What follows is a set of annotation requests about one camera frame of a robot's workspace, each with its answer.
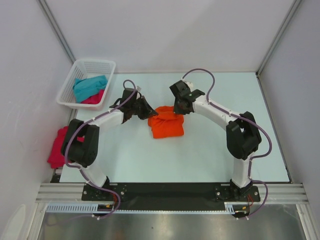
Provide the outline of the orange t shirt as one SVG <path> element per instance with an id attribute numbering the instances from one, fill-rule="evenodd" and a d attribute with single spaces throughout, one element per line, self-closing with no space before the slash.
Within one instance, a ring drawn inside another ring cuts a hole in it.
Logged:
<path id="1" fill-rule="evenodd" d="M 160 106 L 155 111 L 158 115 L 150 117 L 147 122 L 154 139 L 182 137 L 185 134 L 184 116 L 174 113 L 173 106 Z"/>

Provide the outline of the white plastic mesh basket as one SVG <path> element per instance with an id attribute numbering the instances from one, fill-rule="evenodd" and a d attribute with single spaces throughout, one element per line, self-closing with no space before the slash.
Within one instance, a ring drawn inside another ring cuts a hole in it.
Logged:
<path id="1" fill-rule="evenodd" d="M 76 60 L 56 97 L 56 102 L 71 109 L 102 109 L 115 69 L 116 63 L 111 60 Z"/>

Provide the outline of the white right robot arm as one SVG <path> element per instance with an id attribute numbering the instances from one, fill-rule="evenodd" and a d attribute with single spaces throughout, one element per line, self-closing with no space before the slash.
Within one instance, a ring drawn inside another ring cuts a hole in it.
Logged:
<path id="1" fill-rule="evenodd" d="M 178 115 L 196 113 L 218 124 L 226 133 L 226 146 L 233 156 L 233 174 L 230 180 L 230 194 L 242 201 L 249 194 L 251 180 L 251 157 L 262 141 L 255 118 L 250 112 L 233 113 L 222 105 L 211 101 L 199 89 L 191 90 L 183 80 L 171 85 L 174 96 L 173 112 Z"/>

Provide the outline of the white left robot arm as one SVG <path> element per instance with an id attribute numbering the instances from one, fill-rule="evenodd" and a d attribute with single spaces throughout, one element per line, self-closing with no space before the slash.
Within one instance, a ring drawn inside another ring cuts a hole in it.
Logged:
<path id="1" fill-rule="evenodd" d="M 106 112 L 86 121 L 76 118 L 70 121 L 61 147 L 65 165 L 80 171 L 85 182 L 94 186 L 93 194 L 98 199 L 107 199 L 111 188 L 105 183 L 109 178 L 95 163 L 100 133 L 124 124 L 132 116 L 146 120 L 157 115 L 156 110 L 138 90 L 125 88 L 122 97 Z"/>

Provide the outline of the pink t shirt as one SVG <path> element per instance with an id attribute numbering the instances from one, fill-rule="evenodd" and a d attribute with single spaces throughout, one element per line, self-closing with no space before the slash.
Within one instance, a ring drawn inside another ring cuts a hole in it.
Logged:
<path id="1" fill-rule="evenodd" d="M 89 98 L 82 101 L 81 104 L 89 104 L 89 105 L 99 104 L 104 95 L 104 91 L 105 91 L 104 89 L 101 89 L 97 94 L 92 95 Z"/>

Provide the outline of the teal t shirt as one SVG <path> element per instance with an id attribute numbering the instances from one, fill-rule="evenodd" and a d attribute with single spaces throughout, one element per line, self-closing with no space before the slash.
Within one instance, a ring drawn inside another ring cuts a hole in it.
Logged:
<path id="1" fill-rule="evenodd" d="M 96 95 L 100 90 L 105 90 L 108 79 L 105 75 L 95 76 L 86 79 L 75 78 L 73 94 L 75 102 L 81 104 L 87 98 Z"/>

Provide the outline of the folded red t shirt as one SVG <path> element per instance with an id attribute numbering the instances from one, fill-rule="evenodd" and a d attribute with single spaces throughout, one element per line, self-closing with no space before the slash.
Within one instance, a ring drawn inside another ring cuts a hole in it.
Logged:
<path id="1" fill-rule="evenodd" d="M 65 165 L 65 157 L 61 153 L 61 148 L 68 131 L 68 126 L 64 126 L 57 131 L 56 138 L 54 139 L 50 155 L 47 163 L 52 169 L 62 168 Z"/>

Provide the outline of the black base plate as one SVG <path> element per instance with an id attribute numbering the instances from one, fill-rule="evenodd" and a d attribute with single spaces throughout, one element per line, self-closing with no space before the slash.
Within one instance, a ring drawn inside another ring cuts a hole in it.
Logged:
<path id="1" fill-rule="evenodd" d="M 81 199 L 90 202 L 112 201 L 120 196 L 120 206 L 126 209 L 147 205 L 153 208 L 175 210 L 208 209 L 223 203 L 236 202 L 240 205 L 258 203 L 261 200 L 257 186 L 243 195 L 232 195 L 230 182 L 184 182 L 184 183 L 107 183 L 105 190 L 85 184 Z"/>

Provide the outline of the aluminium frame rail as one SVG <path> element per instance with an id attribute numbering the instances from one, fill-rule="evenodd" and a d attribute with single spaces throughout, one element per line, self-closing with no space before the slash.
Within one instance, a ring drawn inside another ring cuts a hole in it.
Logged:
<path id="1" fill-rule="evenodd" d="M 199 198 L 218 202 L 246 202 L 253 200 L 268 204 L 304 204 L 308 202 L 302 184 L 255 183 L 239 193 L 228 183 L 111 183 L 110 192 L 97 189 L 86 183 L 43 183 L 36 196 L 37 202 L 105 202 L 119 195 L 124 202 L 135 198 L 191 199 Z"/>

